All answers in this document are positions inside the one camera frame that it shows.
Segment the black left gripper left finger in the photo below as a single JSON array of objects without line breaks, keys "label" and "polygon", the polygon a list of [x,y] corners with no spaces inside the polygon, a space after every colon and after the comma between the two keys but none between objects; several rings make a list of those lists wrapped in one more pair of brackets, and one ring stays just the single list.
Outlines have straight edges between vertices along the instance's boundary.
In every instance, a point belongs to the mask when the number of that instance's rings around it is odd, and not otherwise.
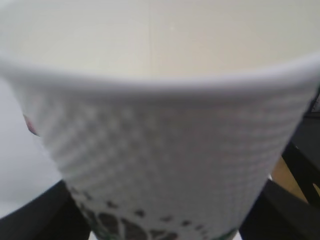
[{"label": "black left gripper left finger", "polygon": [[90,233],[62,180],[0,219],[1,240],[88,240]]}]

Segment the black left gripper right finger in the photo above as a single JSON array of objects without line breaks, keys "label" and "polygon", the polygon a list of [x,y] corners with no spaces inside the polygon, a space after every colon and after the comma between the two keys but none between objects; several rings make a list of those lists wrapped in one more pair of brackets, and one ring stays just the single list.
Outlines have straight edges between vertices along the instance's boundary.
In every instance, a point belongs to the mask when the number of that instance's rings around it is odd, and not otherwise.
[{"label": "black left gripper right finger", "polygon": [[318,240],[320,209],[268,180],[239,233],[243,240]]}]

